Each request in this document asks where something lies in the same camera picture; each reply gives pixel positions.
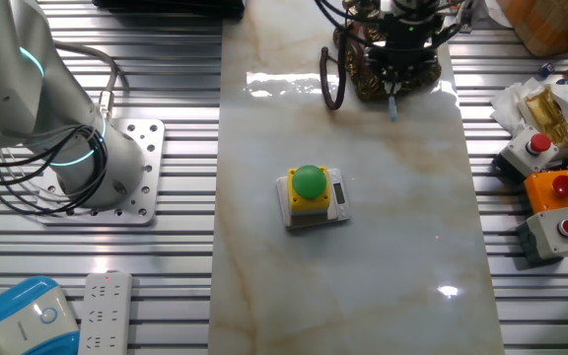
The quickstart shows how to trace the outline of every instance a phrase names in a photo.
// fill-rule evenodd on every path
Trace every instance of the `green button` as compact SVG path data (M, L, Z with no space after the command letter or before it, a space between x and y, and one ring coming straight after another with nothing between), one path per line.
M293 175L293 188L308 199L319 197L325 190L325 173L316 166L303 166Z

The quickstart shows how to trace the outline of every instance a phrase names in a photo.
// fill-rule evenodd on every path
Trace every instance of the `socket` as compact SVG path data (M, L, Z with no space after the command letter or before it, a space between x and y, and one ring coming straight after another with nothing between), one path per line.
M132 277L125 272L87 276L79 355L125 355Z

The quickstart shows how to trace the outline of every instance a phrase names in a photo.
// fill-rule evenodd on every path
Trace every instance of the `blue device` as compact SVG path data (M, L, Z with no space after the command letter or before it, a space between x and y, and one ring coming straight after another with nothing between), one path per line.
M76 355L80 330L58 284L43 276L0 295L0 347L11 355Z
M556 71L556 68L551 63L545 63L540 67L540 75L548 77Z

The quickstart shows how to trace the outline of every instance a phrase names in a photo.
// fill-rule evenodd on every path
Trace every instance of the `white marble surface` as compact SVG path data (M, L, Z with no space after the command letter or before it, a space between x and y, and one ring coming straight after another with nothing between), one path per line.
M503 354L448 50L392 123L351 83L325 108L331 36L310 0L225 27L209 353ZM285 231L275 181L305 164L341 170L350 221Z

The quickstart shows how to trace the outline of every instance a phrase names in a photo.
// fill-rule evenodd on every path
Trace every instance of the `mounting plate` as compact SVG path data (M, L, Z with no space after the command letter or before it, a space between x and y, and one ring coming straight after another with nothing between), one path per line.
M151 167L150 172L144 172L139 185L121 204L109 210L92 210L77 208L74 215L59 213L56 216L38 216L36 219L45 226L147 226L155 219L157 206L157 191L161 174L162 154L164 147L165 126L159 119L113 119L113 127L119 132L128 134L142 149L144 166ZM147 147L159 147L149 152ZM58 183L56 173L47 169L43 174L42 188L57 194L64 194ZM53 197L45 191L39 191L40 196ZM54 208L53 203L42 199L40 207Z

